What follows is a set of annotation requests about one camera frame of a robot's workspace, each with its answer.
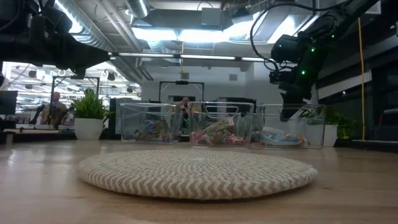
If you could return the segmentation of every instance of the white planter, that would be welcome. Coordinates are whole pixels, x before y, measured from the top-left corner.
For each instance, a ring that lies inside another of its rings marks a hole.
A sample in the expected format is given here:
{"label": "white planter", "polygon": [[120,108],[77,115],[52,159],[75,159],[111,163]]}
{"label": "white planter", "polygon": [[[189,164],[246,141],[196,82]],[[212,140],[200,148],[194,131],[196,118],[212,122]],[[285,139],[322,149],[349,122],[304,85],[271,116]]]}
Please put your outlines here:
{"label": "white planter", "polygon": [[325,125],[325,135],[323,138],[323,146],[333,147],[337,140],[337,125]]}
{"label": "white planter", "polygon": [[102,119],[75,118],[75,134],[78,140],[98,140],[102,127]]}
{"label": "white planter", "polygon": [[311,146],[322,148],[323,144],[323,124],[306,125],[306,135]]}

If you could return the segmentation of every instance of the white wall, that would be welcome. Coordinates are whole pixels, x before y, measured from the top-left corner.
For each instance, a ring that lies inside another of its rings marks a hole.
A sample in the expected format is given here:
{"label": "white wall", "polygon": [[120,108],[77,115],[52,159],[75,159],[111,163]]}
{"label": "white wall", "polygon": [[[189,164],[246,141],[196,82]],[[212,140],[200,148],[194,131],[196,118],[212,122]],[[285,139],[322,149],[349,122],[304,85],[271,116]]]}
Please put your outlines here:
{"label": "white wall", "polygon": [[[364,82],[370,82],[372,80],[372,71],[368,71],[364,74]],[[347,78],[338,83],[334,83],[318,90],[319,99],[323,99],[335,93],[342,92],[354,86],[358,86],[362,84],[362,75],[358,75],[355,77]]]}
{"label": "white wall", "polygon": [[246,72],[246,98],[260,104],[282,104],[278,85],[269,83],[269,70],[262,63],[253,63]]}
{"label": "white wall", "polygon": [[[159,67],[147,68],[149,73],[156,81],[144,82],[142,84],[143,100],[158,100],[159,81],[180,80],[180,68],[169,67],[166,69]],[[269,70],[262,63],[253,63],[246,72],[241,72],[239,68],[220,68],[213,67],[210,70],[203,67],[185,67],[184,72],[190,73],[190,82],[205,83],[206,101],[216,100],[220,97],[239,97],[249,98],[260,104],[282,104],[283,99],[280,95],[278,85],[269,83]],[[238,74],[236,82],[229,81],[229,74]],[[201,92],[193,85],[170,84],[161,94],[161,101],[167,102],[169,96],[195,96],[201,99]]]}
{"label": "white wall", "polygon": [[[144,82],[142,84],[142,100],[158,100],[159,81],[180,80],[180,68],[169,67],[166,69],[149,67],[148,72],[154,77],[155,81]],[[245,73],[239,68],[220,68],[211,69],[203,67],[185,67],[184,72],[190,74],[190,82],[205,83],[205,99],[216,100],[218,97],[245,97]],[[229,74],[237,74],[238,80],[229,81]],[[166,102],[169,96],[195,96],[201,100],[201,85],[176,85],[171,83],[161,94],[161,101]]]}

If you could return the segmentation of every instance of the wooden table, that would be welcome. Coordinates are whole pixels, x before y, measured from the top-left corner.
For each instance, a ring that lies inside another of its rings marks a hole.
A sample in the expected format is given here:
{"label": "wooden table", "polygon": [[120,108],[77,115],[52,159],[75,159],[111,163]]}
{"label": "wooden table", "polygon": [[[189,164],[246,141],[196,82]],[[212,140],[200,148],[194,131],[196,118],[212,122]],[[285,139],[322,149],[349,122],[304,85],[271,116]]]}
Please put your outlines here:
{"label": "wooden table", "polygon": [[0,148],[0,223],[398,223],[398,155],[354,149],[230,149],[312,164],[315,183],[255,200],[192,202],[116,194],[78,179],[91,155],[188,148],[62,141]]}

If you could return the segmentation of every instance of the round woven mat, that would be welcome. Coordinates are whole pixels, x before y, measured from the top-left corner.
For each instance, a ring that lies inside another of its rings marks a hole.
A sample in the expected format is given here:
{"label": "round woven mat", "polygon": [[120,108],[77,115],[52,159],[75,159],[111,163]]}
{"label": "round woven mat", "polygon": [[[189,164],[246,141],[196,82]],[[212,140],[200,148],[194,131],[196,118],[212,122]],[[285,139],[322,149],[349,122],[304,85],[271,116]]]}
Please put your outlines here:
{"label": "round woven mat", "polygon": [[87,183],[114,192],[199,200],[251,198],[310,183],[317,171],[274,156],[207,150],[145,150],[92,156]]}

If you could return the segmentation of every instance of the yellow cable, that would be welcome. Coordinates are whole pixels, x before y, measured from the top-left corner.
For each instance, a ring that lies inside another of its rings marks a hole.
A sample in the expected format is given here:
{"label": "yellow cable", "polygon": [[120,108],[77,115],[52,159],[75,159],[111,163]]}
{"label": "yellow cable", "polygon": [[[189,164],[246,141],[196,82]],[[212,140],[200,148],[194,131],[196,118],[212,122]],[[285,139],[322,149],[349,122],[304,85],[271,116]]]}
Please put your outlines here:
{"label": "yellow cable", "polygon": [[361,55],[361,69],[362,69],[362,140],[365,140],[365,66],[363,61],[362,50],[362,26],[361,18],[358,19],[359,29],[359,54]]}

